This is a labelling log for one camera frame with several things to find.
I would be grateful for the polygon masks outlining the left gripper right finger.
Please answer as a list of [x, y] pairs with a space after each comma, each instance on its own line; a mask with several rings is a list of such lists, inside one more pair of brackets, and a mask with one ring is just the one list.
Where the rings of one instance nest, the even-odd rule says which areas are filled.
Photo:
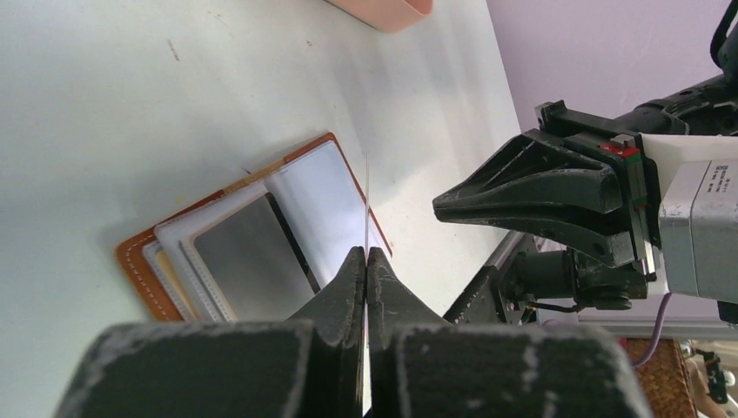
[[366, 262], [374, 417], [649, 417], [619, 343], [598, 327], [454, 325]]

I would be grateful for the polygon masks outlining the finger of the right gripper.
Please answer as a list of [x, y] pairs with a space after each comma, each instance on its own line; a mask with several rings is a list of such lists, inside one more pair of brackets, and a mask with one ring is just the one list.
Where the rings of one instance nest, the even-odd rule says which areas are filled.
[[624, 205], [614, 168], [539, 130], [504, 144], [466, 180], [433, 200], [439, 217], [503, 217], [565, 209], [597, 215]]
[[433, 210], [441, 222], [493, 226], [551, 239], [608, 267], [637, 258], [631, 229], [616, 215], [573, 206], [462, 206], [458, 201], [435, 199]]

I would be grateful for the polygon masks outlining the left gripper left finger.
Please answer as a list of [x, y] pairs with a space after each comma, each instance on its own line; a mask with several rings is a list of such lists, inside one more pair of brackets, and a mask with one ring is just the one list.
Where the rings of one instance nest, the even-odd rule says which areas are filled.
[[286, 320], [126, 323], [77, 366], [58, 417], [360, 417], [366, 256]]

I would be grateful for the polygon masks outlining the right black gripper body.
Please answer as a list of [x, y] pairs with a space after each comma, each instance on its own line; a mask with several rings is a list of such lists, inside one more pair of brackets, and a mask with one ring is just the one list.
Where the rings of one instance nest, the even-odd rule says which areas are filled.
[[622, 122], [567, 108], [564, 101], [535, 107], [538, 127], [564, 139], [565, 147], [613, 168], [634, 252], [634, 266], [646, 277], [661, 266], [657, 212], [660, 187], [656, 163], [645, 153], [640, 133]]

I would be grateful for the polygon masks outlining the brown leather card holder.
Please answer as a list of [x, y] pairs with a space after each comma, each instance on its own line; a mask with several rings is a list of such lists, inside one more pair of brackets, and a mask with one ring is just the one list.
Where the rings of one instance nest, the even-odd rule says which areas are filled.
[[116, 258], [158, 320], [283, 320], [355, 246], [390, 247], [327, 133], [128, 238]]

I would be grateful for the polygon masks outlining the pink oval tray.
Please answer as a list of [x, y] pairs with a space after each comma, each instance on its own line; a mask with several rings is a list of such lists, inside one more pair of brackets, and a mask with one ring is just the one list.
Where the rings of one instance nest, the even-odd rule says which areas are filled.
[[385, 33], [400, 32], [433, 12], [433, 0], [327, 0], [363, 23]]

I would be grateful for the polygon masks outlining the dark card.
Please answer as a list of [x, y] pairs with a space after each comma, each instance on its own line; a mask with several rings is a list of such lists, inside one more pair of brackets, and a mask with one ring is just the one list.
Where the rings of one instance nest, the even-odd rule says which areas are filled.
[[218, 217], [188, 244], [204, 267], [200, 277], [227, 321], [280, 321], [320, 290], [289, 223], [272, 193], [252, 202], [229, 196]]

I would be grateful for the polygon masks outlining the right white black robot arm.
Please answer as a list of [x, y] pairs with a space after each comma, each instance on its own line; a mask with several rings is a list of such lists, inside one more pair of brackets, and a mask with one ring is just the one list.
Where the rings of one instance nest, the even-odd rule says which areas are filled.
[[550, 256], [519, 255], [498, 286], [505, 302], [573, 311], [627, 310], [643, 297], [661, 247], [656, 163], [643, 135], [668, 120], [652, 105], [618, 118], [561, 102], [538, 110], [537, 128], [508, 140], [467, 179], [433, 200], [442, 222], [494, 226], [563, 245]]

